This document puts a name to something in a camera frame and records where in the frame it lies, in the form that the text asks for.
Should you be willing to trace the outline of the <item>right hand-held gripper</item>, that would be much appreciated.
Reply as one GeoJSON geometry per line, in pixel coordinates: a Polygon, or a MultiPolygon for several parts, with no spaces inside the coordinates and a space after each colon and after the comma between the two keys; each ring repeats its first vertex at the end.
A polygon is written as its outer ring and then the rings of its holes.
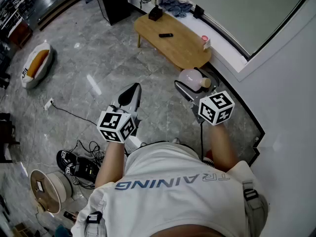
{"type": "MultiPolygon", "coordinates": [[[[213,92],[219,86],[219,78],[210,69],[195,68],[203,78],[209,78],[211,85],[209,88],[201,87],[202,92],[213,92]]],[[[221,91],[209,96],[199,98],[199,94],[193,91],[184,83],[175,80],[174,86],[178,92],[189,102],[195,102],[192,105],[192,111],[198,123],[204,121],[215,126],[228,120],[235,107],[235,103],[227,91],[221,91]]]]}

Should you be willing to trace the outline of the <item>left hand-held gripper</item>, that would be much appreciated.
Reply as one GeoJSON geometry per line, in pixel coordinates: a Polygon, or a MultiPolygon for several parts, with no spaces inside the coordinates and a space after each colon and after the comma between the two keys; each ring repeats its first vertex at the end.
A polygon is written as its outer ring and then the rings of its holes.
{"type": "Polygon", "coordinates": [[[140,122],[137,119],[137,109],[140,106],[141,93],[139,83],[130,84],[118,91],[113,96],[111,105],[101,112],[97,130],[106,141],[123,144],[130,136],[136,136],[140,122]]]}

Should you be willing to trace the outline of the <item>person's left forearm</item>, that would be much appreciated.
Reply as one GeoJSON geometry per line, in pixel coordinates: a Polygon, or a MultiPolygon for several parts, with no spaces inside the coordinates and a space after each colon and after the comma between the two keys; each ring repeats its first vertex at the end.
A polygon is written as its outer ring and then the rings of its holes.
{"type": "Polygon", "coordinates": [[[122,143],[110,142],[95,181],[95,188],[123,177],[125,147],[122,143]]]}

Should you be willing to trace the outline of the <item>person's right forearm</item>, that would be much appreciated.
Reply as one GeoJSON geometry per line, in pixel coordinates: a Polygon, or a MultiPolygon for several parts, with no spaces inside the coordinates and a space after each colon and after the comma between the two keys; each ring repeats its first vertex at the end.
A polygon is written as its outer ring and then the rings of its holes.
{"type": "Polygon", "coordinates": [[[228,132],[222,123],[211,126],[209,131],[214,166],[223,172],[227,172],[239,162],[228,132]]]}

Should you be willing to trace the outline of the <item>wooden coffee table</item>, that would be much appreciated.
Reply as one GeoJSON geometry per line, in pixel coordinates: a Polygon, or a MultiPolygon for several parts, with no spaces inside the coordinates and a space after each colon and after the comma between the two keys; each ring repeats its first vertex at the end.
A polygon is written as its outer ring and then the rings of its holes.
{"type": "Polygon", "coordinates": [[[148,14],[134,22],[140,40],[145,39],[179,70],[201,68],[211,59],[211,49],[203,50],[203,40],[175,17],[163,13],[157,21],[148,14]],[[160,38],[159,34],[172,33],[171,38],[160,38]]]}

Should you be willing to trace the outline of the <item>small black stand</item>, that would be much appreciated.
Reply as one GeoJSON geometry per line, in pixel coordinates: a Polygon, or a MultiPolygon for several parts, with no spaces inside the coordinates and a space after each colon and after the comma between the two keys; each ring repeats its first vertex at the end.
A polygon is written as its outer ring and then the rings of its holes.
{"type": "Polygon", "coordinates": [[[200,6],[196,5],[193,13],[193,17],[195,19],[200,19],[204,15],[204,9],[202,9],[200,6]]]}

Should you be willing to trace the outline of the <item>blue denim clothes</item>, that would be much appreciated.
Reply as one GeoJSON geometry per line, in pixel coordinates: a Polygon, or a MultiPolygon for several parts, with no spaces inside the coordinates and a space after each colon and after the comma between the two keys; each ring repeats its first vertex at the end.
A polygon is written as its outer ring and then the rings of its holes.
{"type": "Polygon", "coordinates": [[[174,17],[184,18],[187,16],[187,13],[190,12],[192,7],[193,5],[189,2],[179,2],[176,0],[170,4],[167,4],[165,9],[171,12],[174,17]]]}

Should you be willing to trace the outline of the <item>black equipment case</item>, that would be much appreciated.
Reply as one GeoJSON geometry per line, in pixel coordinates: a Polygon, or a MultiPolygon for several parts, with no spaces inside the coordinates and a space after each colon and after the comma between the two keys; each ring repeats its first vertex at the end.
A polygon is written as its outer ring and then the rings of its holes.
{"type": "Polygon", "coordinates": [[[57,153],[56,162],[67,175],[95,183],[99,166],[88,158],[62,150],[57,153]]]}

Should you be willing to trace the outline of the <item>dark brown box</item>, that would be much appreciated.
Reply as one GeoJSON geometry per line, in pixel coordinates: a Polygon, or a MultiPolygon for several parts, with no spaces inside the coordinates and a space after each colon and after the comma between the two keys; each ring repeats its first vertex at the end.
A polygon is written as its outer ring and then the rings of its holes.
{"type": "Polygon", "coordinates": [[[163,10],[156,5],[148,14],[148,18],[153,21],[157,21],[163,15],[163,10]]]}

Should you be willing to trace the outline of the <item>grey roller blind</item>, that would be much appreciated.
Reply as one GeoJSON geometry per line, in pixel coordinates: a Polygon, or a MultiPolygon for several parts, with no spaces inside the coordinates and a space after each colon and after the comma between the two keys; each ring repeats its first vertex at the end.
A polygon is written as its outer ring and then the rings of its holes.
{"type": "Polygon", "coordinates": [[[200,18],[249,60],[274,37],[306,0],[188,0],[200,18]]]}

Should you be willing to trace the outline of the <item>white pet bed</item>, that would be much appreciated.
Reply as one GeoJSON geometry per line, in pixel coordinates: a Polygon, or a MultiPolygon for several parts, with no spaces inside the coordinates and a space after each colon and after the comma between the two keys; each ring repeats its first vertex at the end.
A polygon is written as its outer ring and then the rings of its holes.
{"type": "Polygon", "coordinates": [[[39,83],[39,81],[44,78],[44,76],[48,70],[48,67],[52,63],[53,51],[54,50],[53,50],[52,46],[47,42],[43,42],[43,43],[37,45],[33,49],[33,51],[29,54],[24,66],[23,66],[23,70],[22,70],[22,73],[20,76],[21,84],[22,84],[23,88],[25,88],[25,89],[34,88],[39,83]],[[32,60],[35,58],[35,56],[38,54],[38,52],[40,52],[41,50],[45,50],[45,49],[49,49],[49,54],[45,58],[45,60],[43,61],[40,68],[38,69],[35,77],[31,78],[31,77],[27,76],[26,73],[29,69],[29,66],[30,66],[32,60]]]}

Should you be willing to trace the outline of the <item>black standing panel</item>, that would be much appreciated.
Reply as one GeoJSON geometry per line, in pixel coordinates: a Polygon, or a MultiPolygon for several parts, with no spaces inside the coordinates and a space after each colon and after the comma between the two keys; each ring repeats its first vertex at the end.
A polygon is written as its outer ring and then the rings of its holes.
{"type": "Polygon", "coordinates": [[[112,26],[130,16],[128,0],[97,0],[102,16],[112,26]]]}

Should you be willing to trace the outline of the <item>orange cushion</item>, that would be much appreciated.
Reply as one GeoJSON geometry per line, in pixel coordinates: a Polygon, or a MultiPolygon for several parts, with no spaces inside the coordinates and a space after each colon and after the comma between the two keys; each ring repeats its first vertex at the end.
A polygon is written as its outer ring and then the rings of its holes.
{"type": "Polygon", "coordinates": [[[27,76],[34,78],[38,69],[42,65],[43,61],[49,54],[49,49],[41,50],[38,52],[38,54],[35,56],[35,58],[32,60],[29,69],[26,73],[27,76]]]}

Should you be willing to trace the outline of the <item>person's white shirt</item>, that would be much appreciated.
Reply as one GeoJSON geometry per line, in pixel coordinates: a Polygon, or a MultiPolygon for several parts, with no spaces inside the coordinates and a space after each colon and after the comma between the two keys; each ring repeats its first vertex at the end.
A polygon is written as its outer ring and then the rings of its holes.
{"type": "Polygon", "coordinates": [[[95,188],[73,237],[258,237],[269,206],[244,161],[223,172],[190,148],[159,142],[133,152],[123,177],[95,188]]]}

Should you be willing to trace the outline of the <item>brown cabinet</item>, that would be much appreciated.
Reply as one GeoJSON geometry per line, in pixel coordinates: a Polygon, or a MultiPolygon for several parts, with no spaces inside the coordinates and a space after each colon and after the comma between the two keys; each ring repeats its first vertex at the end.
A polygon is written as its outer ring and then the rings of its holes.
{"type": "Polygon", "coordinates": [[[13,44],[21,49],[32,33],[33,31],[28,23],[23,18],[20,18],[20,20],[10,30],[8,38],[13,44]]]}

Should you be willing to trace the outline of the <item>black phone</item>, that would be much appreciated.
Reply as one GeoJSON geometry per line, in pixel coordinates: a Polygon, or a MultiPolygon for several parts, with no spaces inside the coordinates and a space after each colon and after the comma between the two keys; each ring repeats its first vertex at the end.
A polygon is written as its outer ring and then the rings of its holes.
{"type": "Polygon", "coordinates": [[[74,214],[67,212],[67,211],[64,212],[63,216],[65,218],[71,220],[72,222],[76,222],[76,220],[77,220],[77,217],[74,214]]]}

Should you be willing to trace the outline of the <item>white shelf rack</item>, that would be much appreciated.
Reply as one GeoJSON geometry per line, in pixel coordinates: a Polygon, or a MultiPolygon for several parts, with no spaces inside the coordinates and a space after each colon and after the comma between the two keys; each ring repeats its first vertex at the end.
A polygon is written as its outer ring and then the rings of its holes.
{"type": "Polygon", "coordinates": [[[4,0],[3,3],[0,4],[0,30],[6,28],[13,17],[21,17],[18,12],[18,7],[24,1],[25,0],[4,0]]]}

